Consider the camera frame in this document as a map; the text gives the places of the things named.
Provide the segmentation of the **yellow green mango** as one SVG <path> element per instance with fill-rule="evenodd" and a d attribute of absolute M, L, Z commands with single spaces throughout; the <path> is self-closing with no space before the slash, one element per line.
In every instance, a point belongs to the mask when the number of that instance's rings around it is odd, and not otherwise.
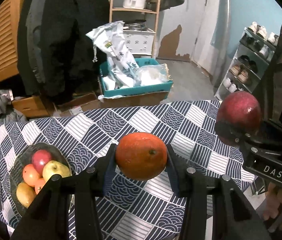
<path fill-rule="evenodd" d="M 66 165 L 58 161 L 51 160 L 44 166 L 42 176 L 47 182 L 54 174 L 59 174 L 62 178 L 65 178 L 71 176 L 71 171 Z"/>

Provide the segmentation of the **small tangerine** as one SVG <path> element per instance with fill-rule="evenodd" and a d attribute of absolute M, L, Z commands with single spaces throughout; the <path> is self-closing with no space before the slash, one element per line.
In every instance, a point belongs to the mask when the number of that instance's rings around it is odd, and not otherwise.
<path fill-rule="evenodd" d="M 115 161 L 129 179 L 150 180 L 166 167 L 168 150 L 159 137 L 145 132 L 123 136 L 115 150 Z"/>

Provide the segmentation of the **red apple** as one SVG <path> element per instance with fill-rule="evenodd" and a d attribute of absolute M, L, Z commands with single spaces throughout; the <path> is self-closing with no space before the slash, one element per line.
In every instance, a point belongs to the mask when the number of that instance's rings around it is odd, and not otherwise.
<path fill-rule="evenodd" d="M 52 155 L 47 150 L 38 150 L 32 155 L 32 165 L 41 176 L 44 166 L 52 160 Z"/>
<path fill-rule="evenodd" d="M 221 103 L 216 117 L 215 132 L 221 142 L 238 146 L 246 133 L 252 135 L 261 124 L 261 108 L 257 99 L 244 91 L 229 94 Z"/>

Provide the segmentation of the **large orange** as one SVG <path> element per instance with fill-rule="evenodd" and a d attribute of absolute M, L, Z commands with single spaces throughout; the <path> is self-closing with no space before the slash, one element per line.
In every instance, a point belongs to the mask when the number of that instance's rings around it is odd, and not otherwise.
<path fill-rule="evenodd" d="M 27 164 L 22 171 L 23 180 L 30 187 L 34 187 L 36 181 L 41 178 L 41 175 L 36 171 L 32 164 Z"/>

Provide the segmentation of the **brown cardboard box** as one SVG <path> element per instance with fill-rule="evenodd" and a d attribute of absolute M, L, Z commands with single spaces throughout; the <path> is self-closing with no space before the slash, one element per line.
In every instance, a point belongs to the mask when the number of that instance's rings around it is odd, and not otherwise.
<path fill-rule="evenodd" d="M 153 106 L 159 105 L 161 101 L 168 97 L 169 92 L 154 92 L 130 96 L 112 96 L 105 97 L 100 95 L 98 97 L 99 108 L 117 108 L 117 107 L 134 107 L 134 106 Z"/>

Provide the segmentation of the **wooden drawer box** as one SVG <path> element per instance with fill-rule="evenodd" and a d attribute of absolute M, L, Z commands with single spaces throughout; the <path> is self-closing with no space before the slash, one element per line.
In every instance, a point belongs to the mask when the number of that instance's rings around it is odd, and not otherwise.
<path fill-rule="evenodd" d="M 52 116 L 54 105 L 43 96 L 31 96 L 19 100 L 13 100 L 14 109 L 23 113 L 27 118 L 42 118 Z"/>

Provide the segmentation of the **teal plastic crate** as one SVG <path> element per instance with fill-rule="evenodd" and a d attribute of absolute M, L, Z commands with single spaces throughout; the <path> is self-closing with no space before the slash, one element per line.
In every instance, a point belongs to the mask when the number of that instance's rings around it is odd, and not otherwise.
<path fill-rule="evenodd" d="M 100 86 L 105 98 L 121 98 L 154 92 L 169 92 L 174 82 L 169 74 L 168 65 L 160 64 L 154 58 L 138 58 L 140 66 L 136 77 L 132 79 L 132 87 L 124 85 L 109 71 L 107 62 L 100 66 Z"/>

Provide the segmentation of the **shoe rack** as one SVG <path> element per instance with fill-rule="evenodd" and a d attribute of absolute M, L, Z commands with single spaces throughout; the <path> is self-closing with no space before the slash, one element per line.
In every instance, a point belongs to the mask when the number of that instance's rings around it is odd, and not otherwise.
<path fill-rule="evenodd" d="M 222 101 L 237 91 L 252 94 L 272 60 L 278 40 L 278 34 L 268 33 L 266 28 L 257 22 L 245 27 L 215 97 Z"/>

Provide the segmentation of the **clear plastic bag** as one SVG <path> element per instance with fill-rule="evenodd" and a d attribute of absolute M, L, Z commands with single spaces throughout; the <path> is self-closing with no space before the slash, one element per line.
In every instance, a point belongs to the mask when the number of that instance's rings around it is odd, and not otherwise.
<path fill-rule="evenodd" d="M 166 63 L 142 66 L 135 72 L 134 86 L 160 85 L 171 81 Z"/>

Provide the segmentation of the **white door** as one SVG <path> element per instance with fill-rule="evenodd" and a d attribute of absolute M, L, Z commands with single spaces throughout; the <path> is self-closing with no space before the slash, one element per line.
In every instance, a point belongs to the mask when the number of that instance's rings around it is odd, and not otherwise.
<path fill-rule="evenodd" d="M 222 0 L 184 0 L 182 5 L 160 13 L 155 56 L 159 59 L 194 62 L 214 76 L 222 41 L 219 12 Z"/>

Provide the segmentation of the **white rice bag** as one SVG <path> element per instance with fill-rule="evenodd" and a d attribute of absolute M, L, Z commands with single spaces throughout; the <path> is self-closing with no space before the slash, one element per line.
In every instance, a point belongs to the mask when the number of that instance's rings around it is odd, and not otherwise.
<path fill-rule="evenodd" d="M 138 64 L 126 45 L 124 22 L 116 21 L 94 28 L 86 36 L 107 56 L 108 72 L 119 87 L 134 87 Z"/>

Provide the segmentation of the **steel steamer pot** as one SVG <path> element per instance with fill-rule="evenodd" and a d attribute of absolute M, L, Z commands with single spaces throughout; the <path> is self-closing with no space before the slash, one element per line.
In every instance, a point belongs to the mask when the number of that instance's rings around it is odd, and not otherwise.
<path fill-rule="evenodd" d="M 126 21 L 123 25 L 124 30 L 146 30 L 146 20 L 130 20 Z"/>

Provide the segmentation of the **black hanging coat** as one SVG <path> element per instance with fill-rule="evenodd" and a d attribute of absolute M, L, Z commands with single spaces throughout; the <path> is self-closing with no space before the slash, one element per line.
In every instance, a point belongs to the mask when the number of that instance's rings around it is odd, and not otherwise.
<path fill-rule="evenodd" d="M 62 105 L 96 90 L 106 55 L 87 34 L 108 17 L 109 0 L 24 0 L 17 68 L 27 95 Z"/>

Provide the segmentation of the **wooden ladder shelf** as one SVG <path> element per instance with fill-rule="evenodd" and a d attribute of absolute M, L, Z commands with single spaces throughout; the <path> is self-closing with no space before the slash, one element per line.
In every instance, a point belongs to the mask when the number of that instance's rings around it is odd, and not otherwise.
<path fill-rule="evenodd" d="M 138 9 L 138 8 L 115 8 L 113 7 L 113 2 L 114 0 L 109 0 L 110 3 L 110 10 L 109 10 L 109 22 L 113 21 L 113 13 L 114 12 L 124 12 L 125 14 L 127 13 L 132 13 L 132 16 L 134 18 L 128 19 L 129 21 L 131 20 L 137 20 L 141 16 L 146 19 L 146 16 L 148 15 L 155 15 L 155 23 L 154 23 L 154 38 L 152 42 L 152 49 L 151 49 L 151 57 L 155 57 L 155 48 L 156 48 L 156 38 L 157 38 L 157 31 L 158 31 L 158 22 L 159 22 L 159 9 L 161 6 L 161 0 L 156 0 L 156 9 L 155 10 L 148 10 L 148 9 Z"/>

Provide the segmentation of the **white cooking pot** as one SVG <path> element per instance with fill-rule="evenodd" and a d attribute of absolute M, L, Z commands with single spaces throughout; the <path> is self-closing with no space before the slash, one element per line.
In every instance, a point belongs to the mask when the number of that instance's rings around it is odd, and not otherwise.
<path fill-rule="evenodd" d="M 145 9 L 150 0 L 123 0 L 122 7 L 127 9 Z"/>

